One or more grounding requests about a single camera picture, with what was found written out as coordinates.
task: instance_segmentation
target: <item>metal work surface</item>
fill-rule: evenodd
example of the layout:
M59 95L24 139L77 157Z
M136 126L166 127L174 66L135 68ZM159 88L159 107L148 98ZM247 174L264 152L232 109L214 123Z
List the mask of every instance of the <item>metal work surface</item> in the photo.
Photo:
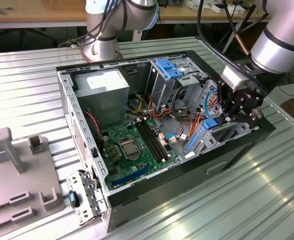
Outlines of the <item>metal work surface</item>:
M193 37L128 42L122 55L196 51L219 73L223 64ZM0 53L0 127L13 142L49 141L66 207L2 239L293 239L294 125L269 100L263 113L277 128L237 165L110 233L100 220L80 228L65 178L82 168L60 100L55 67L84 63L78 49Z

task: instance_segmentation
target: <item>ram slot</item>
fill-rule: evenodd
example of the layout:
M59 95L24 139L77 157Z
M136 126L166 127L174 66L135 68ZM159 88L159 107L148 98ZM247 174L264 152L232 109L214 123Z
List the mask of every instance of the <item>ram slot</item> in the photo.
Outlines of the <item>ram slot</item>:
M162 159L168 159L166 152L164 151L161 144L158 142L152 131L150 130L146 122L136 123L136 128L141 135L142 139L146 143L147 147L151 151L156 162L159 163Z

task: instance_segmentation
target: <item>green circuit board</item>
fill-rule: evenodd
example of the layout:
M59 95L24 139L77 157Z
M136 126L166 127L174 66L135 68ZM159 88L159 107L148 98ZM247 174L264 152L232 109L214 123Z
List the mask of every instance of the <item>green circuit board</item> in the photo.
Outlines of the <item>green circuit board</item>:
M155 134L154 138L160 141L156 136L161 132L155 121L150 118L146 123ZM177 154L169 145L162 148L167 154L168 159L165 161L164 159L162 161L156 160L134 122L107 128L102 131L102 135L107 136L107 141L104 142L102 158L108 169L105 183L109 190L117 189L180 162ZM136 146L139 147L140 156L137 160L126 158L126 150L124 150L122 142L128 139L134 141Z

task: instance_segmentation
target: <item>yellow wire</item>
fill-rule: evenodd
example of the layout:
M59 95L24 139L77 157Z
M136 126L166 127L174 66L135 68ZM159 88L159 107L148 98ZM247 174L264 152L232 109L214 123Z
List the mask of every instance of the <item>yellow wire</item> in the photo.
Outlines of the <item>yellow wire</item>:
M138 113L142 109L142 105L143 105L143 99L140 99L139 107L135 111L133 111L132 113L133 114Z

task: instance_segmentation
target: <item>open computer tower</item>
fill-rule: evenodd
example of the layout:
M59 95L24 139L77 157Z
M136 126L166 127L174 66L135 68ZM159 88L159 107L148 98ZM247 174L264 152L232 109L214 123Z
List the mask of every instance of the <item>open computer tower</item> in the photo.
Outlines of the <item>open computer tower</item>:
M101 217L111 231L229 169L275 129L264 117L218 124L220 76L194 51L57 75L83 165L67 178L80 225Z

